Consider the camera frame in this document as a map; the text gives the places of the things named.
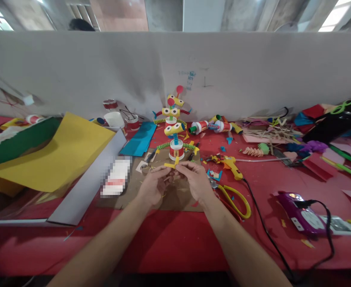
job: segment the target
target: glue gun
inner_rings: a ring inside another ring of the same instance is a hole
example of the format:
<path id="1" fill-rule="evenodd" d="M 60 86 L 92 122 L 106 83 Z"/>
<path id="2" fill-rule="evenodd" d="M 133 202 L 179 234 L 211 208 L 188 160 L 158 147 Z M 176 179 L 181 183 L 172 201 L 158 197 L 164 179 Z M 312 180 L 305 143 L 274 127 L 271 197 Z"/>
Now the glue gun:
<path id="1" fill-rule="evenodd" d="M 225 169 L 230 169 L 232 174 L 234 175 L 235 180 L 242 180 L 243 174 L 239 171 L 239 169 L 235 165 L 235 158 L 228 157 L 225 155 L 212 155 L 210 159 L 216 163 L 223 163 Z"/>

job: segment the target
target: red circle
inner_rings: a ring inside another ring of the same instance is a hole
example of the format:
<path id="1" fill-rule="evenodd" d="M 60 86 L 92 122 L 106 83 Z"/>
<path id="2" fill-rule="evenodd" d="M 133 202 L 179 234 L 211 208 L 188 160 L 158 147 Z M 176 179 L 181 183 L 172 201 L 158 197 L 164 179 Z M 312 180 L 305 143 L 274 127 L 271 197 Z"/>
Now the red circle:
<path id="1" fill-rule="evenodd" d="M 177 86 L 176 92 L 177 92 L 178 94 L 182 94 L 182 92 L 183 92 L 183 86 Z"/>
<path id="2" fill-rule="evenodd" d="M 174 106 L 174 105 L 175 105 L 175 101 L 174 101 L 172 98 L 169 98 L 169 99 L 167 100 L 167 104 L 168 104 L 169 106 Z"/>

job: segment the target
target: black cable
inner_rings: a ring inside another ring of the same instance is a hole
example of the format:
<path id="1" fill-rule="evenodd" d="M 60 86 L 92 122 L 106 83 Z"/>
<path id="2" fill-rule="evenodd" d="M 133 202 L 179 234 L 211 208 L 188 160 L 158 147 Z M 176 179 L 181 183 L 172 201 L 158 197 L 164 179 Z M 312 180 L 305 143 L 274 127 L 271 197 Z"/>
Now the black cable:
<path id="1" fill-rule="evenodd" d="M 272 239 L 271 235 L 268 233 L 268 230 L 264 224 L 264 221 L 263 221 L 263 217 L 260 213 L 260 210 L 259 210 L 259 206 L 256 202 L 256 199 L 254 197 L 254 194 L 252 193 L 252 190 L 251 190 L 251 187 L 250 187 L 250 184 L 248 183 L 248 181 L 246 179 L 243 179 L 243 181 L 247 184 L 248 186 L 248 190 L 250 191 L 250 194 L 251 194 L 251 197 L 252 197 L 252 200 L 254 201 L 254 204 L 255 204 L 255 207 L 256 207 L 256 210 L 258 211 L 258 214 L 259 214 L 259 217 L 260 217 L 260 221 L 262 223 L 262 226 L 263 226 L 263 229 L 268 237 L 268 239 L 271 241 L 272 245 L 275 247 L 276 251 L 279 253 L 279 256 L 281 258 L 281 260 L 283 261 L 283 264 L 285 265 L 288 273 L 290 274 L 291 276 L 291 279 L 290 282 L 292 284 L 300 284 L 302 283 L 304 280 L 306 280 L 308 278 L 308 276 L 312 273 L 312 271 L 318 267 L 320 264 L 332 259 L 332 257 L 335 255 L 335 248 L 333 246 L 333 242 L 332 242 L 332 237 L 331 237 L 331 229 L 330 229 L 330 226 L 331 226 L 331 212 L 329 211 L 329 209 L 326 207 L 326 205 L 324 203 L 322 203 L 321 201 L 317 201 L 317 200 L 308 200 L 308 201 L 302 201 L 300 202 L 301 204 L 305 204 L 305 208 L 308 208 L 312 203 L 320 203 L 325 209 L 326 209 L 326 212 L 327 212 L 327 224 L 326 224 L 326 233 L 327 233 L 327 238 L 328 238 L 328 242 L 329 242 L 329 246 L 331 248 L 331 254 L 320 260 L 319 262 L 315 263 L 299 280 L 296 280 L 295 279 L 295 275 L 294 273 L 292 272 L 290 266 L 288 265 L 286 259 L 284 258 L 283 254 L 280 252 L 278 246 L 276 245 L 275 241 Z"/>
<path id="2" fill-rule="evenodd" d="M 288 263 L 287 263 L 286 259 L 284 258 L 283 254 L 280 252 L 280 250 L 279 250 L 278 246 L 276 245 L 275 241 L 272 239 L 271 235 L 268 233 L 268 230 L 267 230 L 267 228 L 266 228 L 266 226 L 265 226 L 265 224 L 264 224 L 264 221 L 263 221 L 262 214 L 260 213 L 259 206 L 258 206 L 258 204 L 257 204 L 257 202 L 256 202 L 256 200 L 255 200 L 254 194 L 252 193 L 250 184 L 248 183 L 248 181 L 247 181 L 246 179 L 243 179 L 243 181 L 244 181 L 244 182 L 247 184 L 247 186 L 248 186 L 248 190 L 249 190 L 250 193 L 251 193 L 252 200 L 253 200 L 254 203 L 255 203 L 256 210 L 258 211 L 258 214 L 259 214 L 259 217 L 260 217 L 260 221 L 261 221 L 261 223 L 262 223 L 262 226 L 263 226 L 264 231 L 265 231 L 266 234 L 267 234 L 268 239 L 271 241 L 272 245 L 275 247 L 276 251 L 279 253 L 279 256 L 280 256 L 280 258 L 282 259 L 284 265 L 286 266 L 288 273 L 291 275 L 292 279 L 294 279 L 295 276 L 294 276 L 294 274 L 293 274 L 293 272 L 292 272 L 290 266 L 288 265 Z"/>
<path id="3" fill-rule="evenodd" d="M 287 107 L 283 107 L 283 109 L 286 110 L 286 113 L 284 114 L 284 116 L 281 116 L 279 118 L 284 118 L 286 115 L 288 115 L 288 113 L 290 112 L 289 109 Z"/>

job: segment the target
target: green paper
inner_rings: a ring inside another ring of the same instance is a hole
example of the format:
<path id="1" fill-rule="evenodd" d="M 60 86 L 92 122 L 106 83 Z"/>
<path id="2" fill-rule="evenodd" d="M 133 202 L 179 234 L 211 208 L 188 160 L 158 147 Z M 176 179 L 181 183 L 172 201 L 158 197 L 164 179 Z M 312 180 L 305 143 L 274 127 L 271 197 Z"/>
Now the green paper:
<path id="1" fill-rule="evenodd" d="M 18 132 L 14 137 L 0 143 L 0 164 L 18 158 L 31 148 L 50 140 L 56 133 L 60 122 L 48 118 Z"/>

